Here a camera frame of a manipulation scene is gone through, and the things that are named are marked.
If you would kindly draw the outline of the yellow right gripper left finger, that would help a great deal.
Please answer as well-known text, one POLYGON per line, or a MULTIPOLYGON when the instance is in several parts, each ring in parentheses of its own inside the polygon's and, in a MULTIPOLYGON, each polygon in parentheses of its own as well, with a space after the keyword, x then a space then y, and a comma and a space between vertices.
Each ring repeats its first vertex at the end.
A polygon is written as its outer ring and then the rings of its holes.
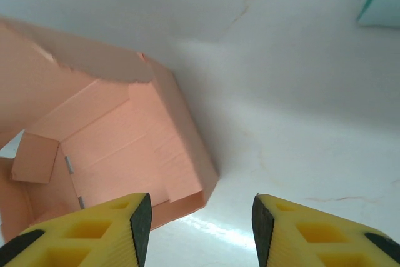
POLYGON ((1 247, 1 266, 144 266, 153 219, 133 193, 35 224, 1 247))

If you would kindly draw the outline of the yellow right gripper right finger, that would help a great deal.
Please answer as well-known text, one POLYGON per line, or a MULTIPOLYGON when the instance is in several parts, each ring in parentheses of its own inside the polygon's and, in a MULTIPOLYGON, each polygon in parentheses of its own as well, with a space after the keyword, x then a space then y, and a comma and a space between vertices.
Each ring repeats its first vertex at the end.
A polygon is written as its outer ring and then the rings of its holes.
POLYGON ((399 267, 399 243, 364 224, 258 194, 252 231, 260 266, 399 267))

